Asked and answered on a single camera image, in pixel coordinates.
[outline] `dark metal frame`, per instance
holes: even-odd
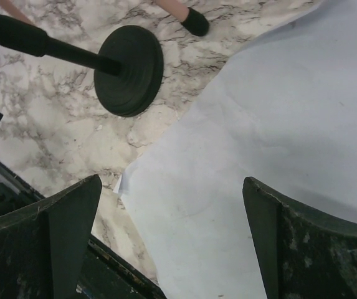
[[[1,162],[0,182],[8,182],[32,202],[44,198]],[[88,241],[78,288],[90,299],[165,299],[158,286],[93,235]]]

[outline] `wooden stick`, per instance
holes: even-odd
[[[181,23],[188,17],[189,8],[177,0],[156,0],[155,3]]]
[[[35,26],[32,21],[30,21],[20,10],[18,10],[15,5],[13,5],[12,2],[10,2],[10,0],[0,0],[0,7],[5,10],[11,17]]]

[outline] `black handle grip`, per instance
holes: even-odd
[[[0,45],[42,57],[45,55],[48,41],[49,36],[44,30],[0,15]]]

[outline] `marble countertop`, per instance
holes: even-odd
[[[93,52],[116,28],[143,26],[160,40],[165,70],[152,106],[121,118],[99,104],[92,70],[0,47],[0,161],[45,196],[99,174],[103,191],[93,235],[157,282],[152,259],[112,192],[119,176],[182,117],[232,54],[317,1],[188,1],[211,22],[204,38],[147,1],[14,1],[50,36]]]

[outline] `round black disc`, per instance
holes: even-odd
[[[163,53],[157,38],[139,26],[123,26],[108,36],[99,54],[122,63],[119,76],[94,73],[101,104],[119,116],[135,116],[155,99],[163,78]]]

